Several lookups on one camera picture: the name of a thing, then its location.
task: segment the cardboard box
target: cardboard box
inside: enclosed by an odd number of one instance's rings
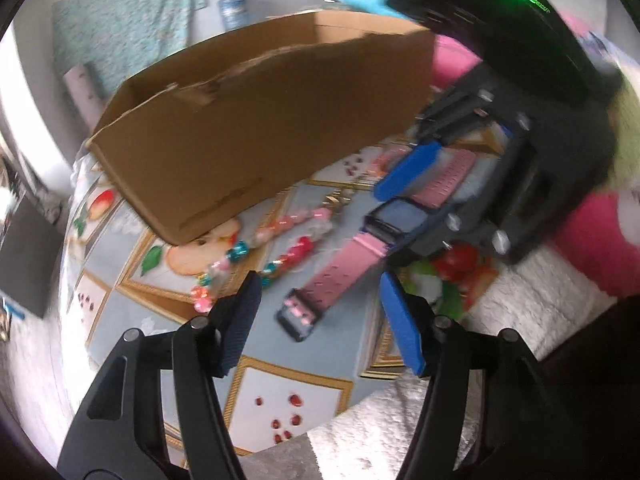
[[[321,10],[189,47],[126,81],[89,148],[165,241],[184,244],[350,153],[430,97],[433,35]]]

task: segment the screw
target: screw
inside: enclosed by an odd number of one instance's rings
[[[453,232],[457,233],[458,231],[460,231],[460,228],[462,227],[462,220],[458,215],[449,213],[447,215],[447,227]]]
[[[511,247],[511,241],[509,240],[507,233],[505,233],[501,229],[498,229],[494,233],[492,243],[494,244],[495,252],[497,252],[498,254],[506,254]]]
[[[503,328],[500,330],[500,336],[509,343],[515,343],[518,340],[518,333],[513,328]]]
[[[434,320],[433,324],[438,328],[446,330],[451,327],[451,320],[447,316],[438,316]]]
[[[494,95],[488,90],[481,89],[481,91],[478,92],[478,97],[488,103],[494,102]]]
[[[206,327],[209,324],[209,319],[205,316],[194,317],[191,320],[191,328],[199,330],[201,328]]]
[[[516,120],[523,130],[525,130],[526,132],[529,131],[531,124],[529,122],[529,118],[525,114],[523,114],[522,112],[518,112],[516,114]]]
[[[127,343],[130,343],[130,342],[135,341],[136,339],[138,339],[138,336],[140,336],[140,331],[137,328],[129,328],[129,330],[127,330],[124,333],[122,338]]]

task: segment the white fluffy blanket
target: white fluffy blanket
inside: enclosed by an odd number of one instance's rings
[[[516,329],[538,359],[607,310],[610,298],[553,249],[543,247],[505,270],[469,312],[468,330]],[[422,409],[427,381],[405,374],[308,437],[324,480],[396,478]],[[480,404],[472,373],[458,459],[473,442]]]

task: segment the teal towel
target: teal towel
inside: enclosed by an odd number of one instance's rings
[[[191,19],[206,0],[60,0],[53,6],[58,75],[84,64],[100,97],[185,48]]]

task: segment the watch face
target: watch face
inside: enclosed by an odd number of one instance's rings
[[[407,198],[394,198],[366,217],[365,229],[388,244],[395,244],[420,227],[430,212]]]
[[[427,212],[404,200],[391,200],[377,213],[379,221],[403,233],[420,227],[428,216]]]

